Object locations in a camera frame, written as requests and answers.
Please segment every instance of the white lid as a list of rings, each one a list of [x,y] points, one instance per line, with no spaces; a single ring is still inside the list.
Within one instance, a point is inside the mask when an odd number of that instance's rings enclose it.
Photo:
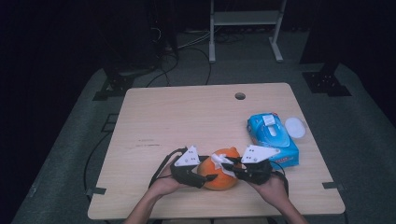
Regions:
[[[305,127],[300,119],[297,118],[286,119],[285,127],[290,137],[301,138],[305,135]]]

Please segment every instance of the blue tissue box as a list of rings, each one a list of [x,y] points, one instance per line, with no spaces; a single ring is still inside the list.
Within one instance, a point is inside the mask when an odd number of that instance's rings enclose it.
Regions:
[[[261,147],[275,147],[280,153],[269,158],[283,168],[299,164],[299,149],[276,113],[253,115],[247,120],[247,131],[253,144]]]

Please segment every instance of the wooden table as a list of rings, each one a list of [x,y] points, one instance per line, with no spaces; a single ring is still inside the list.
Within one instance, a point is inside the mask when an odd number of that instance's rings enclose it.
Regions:
[[[235,98],[245,94],[244,100]],[[194,145],[200,155],[236,147],[243,155],[251,140],[251,115],[276,112],[284,122],[301,119],[306,134],[295,143],[300,165],[286,168],[290,199],[305,215],[341,214],[337,189],[290,86],[286,83],[131,89],[126,93],[97,188],[88,211],[92,219],[126,218],[148,188],[163,158]],[[244,181],[228,190],[186,188],[161,198],[152,218],[264,217],[279,213]]]

